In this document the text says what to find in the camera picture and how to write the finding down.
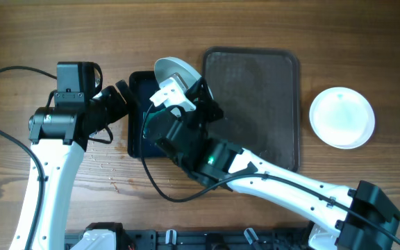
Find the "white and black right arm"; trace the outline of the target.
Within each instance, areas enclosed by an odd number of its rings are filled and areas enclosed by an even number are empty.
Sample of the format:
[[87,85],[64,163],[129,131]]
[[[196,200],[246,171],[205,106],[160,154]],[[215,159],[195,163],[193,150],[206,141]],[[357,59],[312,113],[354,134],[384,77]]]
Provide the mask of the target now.
[[361,181],[352,189],[316,181],[210,136],[208,125],[223,112],[203,78],[186,85],[168,76],[151,102],[157,111],[144,115],[141,136],[205,191],[223,187],[253,195],[309,219],[314,249],[389,249],[399,242],[400,211],[376,185]]

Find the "green and yellow sponge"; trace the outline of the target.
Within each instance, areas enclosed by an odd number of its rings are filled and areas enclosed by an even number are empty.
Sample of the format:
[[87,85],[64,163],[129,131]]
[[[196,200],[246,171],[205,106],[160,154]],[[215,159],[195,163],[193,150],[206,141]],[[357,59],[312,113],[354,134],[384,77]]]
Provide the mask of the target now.
[[141,130],[142,130],[142,138],[146,138],[147,137],[147,127],[149,126],[149,122],[156,116],[163,114],[166,111],[166,108],[162,108],[160,110],[157,110],[155,112],[151,112],[154,109],[154,106],[150,106],[148,108],[148,111],[143,112],[142,115],[142,125],[141,125]]

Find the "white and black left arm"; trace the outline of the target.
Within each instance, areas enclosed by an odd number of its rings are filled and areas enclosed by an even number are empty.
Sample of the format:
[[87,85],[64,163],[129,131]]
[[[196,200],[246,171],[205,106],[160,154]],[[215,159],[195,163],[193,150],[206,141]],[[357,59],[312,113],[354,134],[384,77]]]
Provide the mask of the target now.
[[11,249],[63,249],[76,173],[89,140],[125,117],[137,102],[127,83],[94,92],[70,88],[53,94],[29,122],[34,158]]

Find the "white plate with blue streaks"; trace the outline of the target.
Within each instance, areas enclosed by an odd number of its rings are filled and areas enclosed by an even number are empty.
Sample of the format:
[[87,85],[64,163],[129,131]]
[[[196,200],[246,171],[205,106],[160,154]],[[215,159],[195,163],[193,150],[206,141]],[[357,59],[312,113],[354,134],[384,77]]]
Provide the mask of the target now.
[[179,85],[184,92],[201,78],[200,73],[195,68],[175,57],[158,59],[154,64],[154,74],[160,88],[168,85],[167,79],[176,75],[180,80]]

